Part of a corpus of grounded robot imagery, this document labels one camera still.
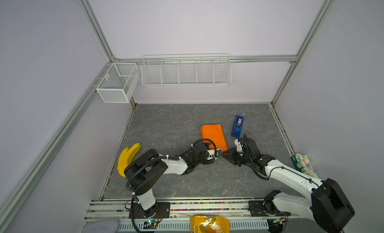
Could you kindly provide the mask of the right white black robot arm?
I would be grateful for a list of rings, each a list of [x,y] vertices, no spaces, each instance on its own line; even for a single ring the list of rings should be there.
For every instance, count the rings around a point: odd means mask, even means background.
[[[305,217],[327,233],[342,233],[354,217],[355,210],[336,181],[310,177],[271,155],[262,154],[256,142],[245,134],[235,145],[223,154],[230,163],[248,166],[260,179],[277,180],[301,194],[297,197],[273,190],[256,206],[259,211],[270,216],[290,213]]]

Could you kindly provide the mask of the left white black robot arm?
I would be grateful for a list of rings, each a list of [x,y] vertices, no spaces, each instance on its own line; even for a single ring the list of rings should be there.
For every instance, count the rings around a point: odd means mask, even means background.
[[[164,174],[190,174],[200,164],[212,164],[222,153],[222,149],[207,138],[195,141],[188,150],[175,156],[161,155],[150,149],[125,168],[126,189],[147,212],[156,207],[152,187]]]

